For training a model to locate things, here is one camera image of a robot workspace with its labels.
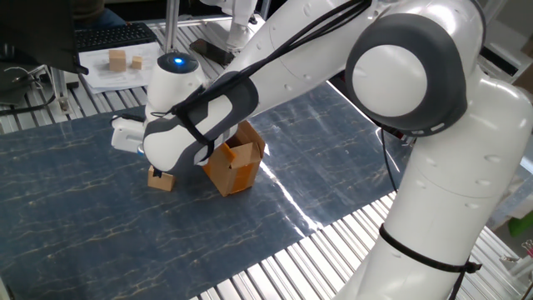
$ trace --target cable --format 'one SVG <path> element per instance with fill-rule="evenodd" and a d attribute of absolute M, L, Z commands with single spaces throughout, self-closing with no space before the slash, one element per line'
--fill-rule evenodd
<path fill-rule="evenodd" d="M 10 68 L 7 68 L 4 70 L 7 71 L 9 69 L 12 69 L 12 68 L 20 68 L 24 71 L 26 71 L 26 69 L 24 68 L 21 68 L 21 67 L 10 67 Z M 48 73 L 48 70 L 47 68 L 44 68 L 44 71 L 48 74 L 49 76 L 49 73 Z M 32 78 L 30 81 L 30 83 L 36 83 L 38 84 L 38 87 L 37 89 L 42 89 L 42 85 L 41 83 L 39 83 L 37 81 L 37 79 L 32 75 L 30 74 L 28 71 L 26 71 L 26 73 Z M 50 103 L 52 103 L 54 100 L 56 99 L 56 95 L 55 93 L 52 94 L 52 96 L 48 99 L 48 101 L 46 101 L 44 104 L 40 104 L 40 105 L 37 105 L 37 106 L 34 106 L 34 107 L 24 107 L 24 108 L 13 108 L 13 109 L 10 109 L 10 110 L 5 110 L 5 111 L 0 111 L 0 117 L 4 117 L 4 116 L 12 116 L 16 113 L 29 113 L 29 112 L 34 112 L 36 110 L 39 110 L 39 109 L 43 109 L 45 108 L 46 106 L 48 106 Z"/>
<path fill-rule="evenodd" d="M 381 145 L 383 145 L 383 157 L 385 158 L 385 167 L 386 171 L 389 173 L 392 188 L 394 188 L 394 192 L 398 193 L 398 189 L 396 188 L 396 184 L 394 183 L 394 178 L 392 177 L 391 167 L 389 166 L 389 159 L 386 156 L 385 129 L 383 129 L 383 127 L 381 128 Z"/>

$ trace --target black cable strap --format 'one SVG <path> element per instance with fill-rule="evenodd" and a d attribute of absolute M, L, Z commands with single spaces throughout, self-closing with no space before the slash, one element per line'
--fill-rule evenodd
<path fill-rule="evenodd" d="M 174 112 L 174 114 L 176 115 L 176 118 L 179 118 L 180 121 L 182 121 L 183 127 L 197 140 L 197 142 L 207 146 L 207 154 L 202 159 L 202 162 L 208 159 L 215 150 L 215 141 L 210 141 L 200 131 L 198 131 L 198 128 L 191 121 L 185 109 L 177 110 Z"/>
<path fill-rule="evenodd" d="M 401 242 L 398 242 L 385 230 L 385 227 L 383 227 L 383 224 L 380 227 L 380 235 L 385 240 L 385 242 L 389 243 L 389 245 L 391 245 L 393 248 L 407 255 L 409 258 L 416 260 L 419 263 L 425 264 L 428 267 L 432 267 L 432 268 L 435 268 L 437 270 L 441 270 L 444 272 L 460 273 L 461 275 L 459 275 L 459 277 L 457 278 L 457 281 L 454 284 L 453 289 L 451 290 L 449 299 L 456 298 L 457 292 L 459 292 L 459 288 L 461 287 L 461 283 L 463 281 L 463 278 L 465 277 L 465 273 L 469 273 L 469 274 L 475 273 L 479 271 L 482 266 L 474 262 L 466 262 L 466 264 L 462 266 L 456 266 L 456 265 L 450 265 L 450 264 L 443 263 L 443 262 L 437 262 L 435 259 L 431 259 L 422 254 L 419 254 L 418 252 L 410 250 L 408 247 L 403 245 Z"/>

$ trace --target metal grating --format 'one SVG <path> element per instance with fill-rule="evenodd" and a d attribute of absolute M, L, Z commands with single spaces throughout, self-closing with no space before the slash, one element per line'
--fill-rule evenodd
<path fill-rule="evenodd" d="M 374 246 L 395 195 L 346 215 L 192 299 L 333 298 Z M 516 257 L 485 227 L 471 256 L 483 268 L 466 275 L 457 299 L 520 299 L 526 287 L 508 275 L 499 262 L 502 255 Z"/>

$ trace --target table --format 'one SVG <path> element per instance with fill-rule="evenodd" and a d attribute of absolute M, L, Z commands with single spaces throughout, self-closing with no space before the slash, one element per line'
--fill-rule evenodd
<path fill-rule="evenodd" d="M 151 26 L 161 39 L 163 25 Z M 199 37 L 217 43 L 212 34 L 191 21 L 177 37 L 186 51 Z M 198 59 L 208 77 L 222 71 Z M 46 92 L 32 90 L 27 105 Z M 68 115 L 50 107 L 0 118 L 11 133 L 0 136 L 0 275 L 22 299 L 249 299 L 264 296 L 272 274 L 279 279 L 272 298 L 330 298 L 316 287 L 320 274 L 353 272 L 366 254 L 352 246 L 371 248 L 386 199 L 394 198 L 381 197 L 391 186 L 377 127 L 329 83 L 251 120 L 266 156 L 255 186 L 227 198 L 199 168 L 172 193 L 150 189 L 147 162 L 110 147 L 111 115 L 141 114 L 144 87 L 98 95 L 80 87 L 70 95 Z M 399 182 L 410 149 L 388 135 L 386 142 Z M 309 244 L 314 239 L 320 249 Z M 340 263 L 316 265 L 318 282 L 305 277 L 315 276 L 306 261 L 291 257 L 309 247 L 324 251 L 307 256 L 313 262 Z M 498 257 L 515 254 L 490 230 L 472 255 L 486 269 L 467 276 L 460 299 L 512 298 L 525 288 L 502 272 Z"/>
<path fill-rule="evenodd" d="M 266 156 L 227 198 L 199 167 L 147 187 L 111 116 L 0 136 L 0 273 L 23 299 L 189 298 L 391 190 L 377 127 L 325 83 L 251 119 Z M 399 181 L 410 149 L 387 146 Z"/>

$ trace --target cardboard box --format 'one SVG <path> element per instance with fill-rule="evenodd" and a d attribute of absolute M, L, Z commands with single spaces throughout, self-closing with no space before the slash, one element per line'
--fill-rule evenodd
<path fill-rule="evenodd" d="M 264 150 L 265 141 L 245 121 L 235 136 L 215 149 L 203 170 L 225 197 L 253 185 Z"/>
<path fill-rule="evenodd" d="M 158 177 L 157 175 L 154 176 L 154 172 L 155 170 L 153 166 L 150 166 L 150 169 L 148 170 L 148 187 L 170 192 L 172 188 L 174 188 L 176 178 L 171 174 L 166 173 L 161 174 L 161 177 Z"/>
<path fill-rule="evenodd" d="M 126 72 L 126 52 L 109 50 L 109 69 L 114 72 Z"/>

